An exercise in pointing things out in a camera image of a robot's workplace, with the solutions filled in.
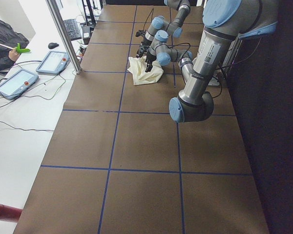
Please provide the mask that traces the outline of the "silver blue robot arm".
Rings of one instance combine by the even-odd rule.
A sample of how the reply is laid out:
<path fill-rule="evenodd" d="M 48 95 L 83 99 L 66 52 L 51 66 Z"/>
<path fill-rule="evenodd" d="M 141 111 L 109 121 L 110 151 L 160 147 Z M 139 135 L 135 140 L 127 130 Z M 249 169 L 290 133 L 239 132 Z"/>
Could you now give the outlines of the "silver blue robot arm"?
<path fill-rule="evenodd" d="M 165 0 L 164 4 L 171 9 L 177 11 L 174 19 L 167 20 L 164 16 L 156 16 L 149 27 L 143 33 L 143 40 L 140 47 L 147 48 L 153 42 L 155 34 L 159 30 L 167 32 L 169 36 L 179 38 L 182 33 L 182 26 L 186 17 L 190 14 L 190 1 L 189 0 Z"/>
<path fill-rule="evenodd" d="M 177 10 L 172 22 L 156 17 L 146 31 L 137 55 L 146 54 L 146 71 L 154 61 L 166 66 L 176 62 L 185 87 L 169 102 L 171 118 L 176 122 L 203 121 L 210 117 L 214 104 L 206 90 L 217 66 L 227 55 L 235 39 L 259 38 L 276 30 L 279 2 L 276 0 L 209 0 L 203 10 L 204 30 L 195 59 L 186 50 L 167 45 L 169 36 L 179 37 L 190 13 L 187 0 L 167 0 Z"/>

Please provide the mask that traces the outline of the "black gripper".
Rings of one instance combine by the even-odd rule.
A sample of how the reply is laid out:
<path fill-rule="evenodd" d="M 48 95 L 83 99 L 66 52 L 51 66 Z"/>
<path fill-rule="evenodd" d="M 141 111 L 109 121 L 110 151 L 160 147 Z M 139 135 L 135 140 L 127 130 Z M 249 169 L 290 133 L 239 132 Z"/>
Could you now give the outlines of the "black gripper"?
<path fill-rule="evenodd" d="M 156 55 L 153 55 L 151 53 L 147 53 L 146 55 L 146 70 L 145 72 L 150 72 L 153 68 L 152 63 L 157 59 Z"/>
<path fill-rule="evenodd" d="M 152 37 L 151 38 L 144 37 L 142 41 L 142 46 L 150 46 L 151 43 L 152 43 Z"/>

